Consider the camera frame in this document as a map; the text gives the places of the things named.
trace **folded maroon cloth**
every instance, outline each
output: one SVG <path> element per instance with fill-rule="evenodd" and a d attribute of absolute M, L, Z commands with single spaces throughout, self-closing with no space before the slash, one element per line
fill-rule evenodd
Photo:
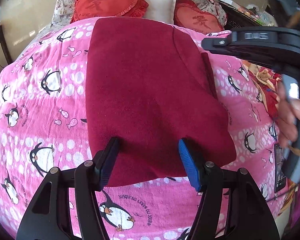
<path fill-rule="evenodd" d="M 228 115 L 216 97 L 209 58 L 188 34 L 141 18 L 96 22 L 87 63 L 87 123 L 92 153 L 111 136 L 121 138 L 109 187 L 186 176 L 178 153 L 182 137 L 198 143 L 207 161 L 234 161 Z"/>

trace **black phone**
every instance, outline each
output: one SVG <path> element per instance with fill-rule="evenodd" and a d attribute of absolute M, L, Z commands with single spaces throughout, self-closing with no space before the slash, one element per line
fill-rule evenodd
<path fill-rule="evenodd" d="M 275 159 L 275 186 L 274 193 L 282 190 L 286 186 L 287 177 L 283 174 L 281 167 L 283 163 L 282 148 L 278 143 L 274 145 L 274 159 Z"/>

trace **metal screw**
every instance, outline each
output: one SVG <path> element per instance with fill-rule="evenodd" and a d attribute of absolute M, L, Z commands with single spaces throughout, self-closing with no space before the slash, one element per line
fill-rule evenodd
<path fill-rule="evenodd" d="M 241 168 L 240 173 L 243 174 L 243 175 L 246 175 L 246 174 L 248 174 L 248 171 L 245 168 Z"/>
<path fill-rule="evenodd" d="M 90 167 L 92 164 L 93 164 L 93 161 L 91 161 L 91 160 L 84 162 L 84 166 L 86 166 L 86 167 Z"/>
<path fill-rule="evenodd" d="M 214 163 L 211 162 L 211 161 L 207 161 L 206 166 L 209 167 L 209 168 L 212 168 L 214 166 Z"/>
<path fill-rule="evenodd" d="M 52 173 L 52 174 L 55 174 L 55 173 L 57 173 L 58 172 L 58 167 L 53 167 L 53 168 L 51 168 L 51 170 L 50 170 L 50 172 Z"/>

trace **red pillow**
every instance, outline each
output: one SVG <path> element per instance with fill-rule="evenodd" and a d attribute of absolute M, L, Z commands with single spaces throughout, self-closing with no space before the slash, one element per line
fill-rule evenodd
<path fill-rule="evenodd" d="M 177 1 L 174 10 L 174 24 L 203 34 L 224 30 L 213 14 L 199 10 L 191 0 Z"/>
<path fill-rule="evenodd" d="M 99 19 L 91 35 L 85 91 L 93 155 L 112 136 L 120 138 L 108 187 L 186 176 L 178 153 L 182 137 L 193 139 L 204 158 L 220 167 L 236 158 L 209 57 L 170 25 Z"/>
<path fill-rule="evenodd" d="M 149 4 L 145 0 L 76 0 L 72 22 L 107 16 L 142 17 Z"/>

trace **pink penguin blanket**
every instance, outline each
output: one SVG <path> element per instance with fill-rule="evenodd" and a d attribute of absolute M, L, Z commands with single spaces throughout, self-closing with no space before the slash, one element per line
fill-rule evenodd
<path fill-rule="evenodd" d="M 13 237 L 50 168 L 75 168 L 92 158 L 85 82 L 87 52 L 98 19 L 85 19 L 48 33 L 0 74 L 0 223 Z M 175 28 L 190 35 L 204 52 L 201 40 L 208 36 Z M 258 89 L 249 75 L 240 69 L 241 60 L 209 52 L 208 56 L 237 154 L 236 160 L 223 168 L 247 168 L 264 198 L 272 199 L 278 128 L 258 101 Z M 201 198 L 187 177 L 105 187 L 96 195 L 112 240 L 186 239 Z M 227 198 L 225 190 L 218 229 L 226 223 Z M 283 200 L 284 196 L 268 202 L 274 217 Z M 81 236 L 73 190 L 69 204 L 73 232 Z"/>

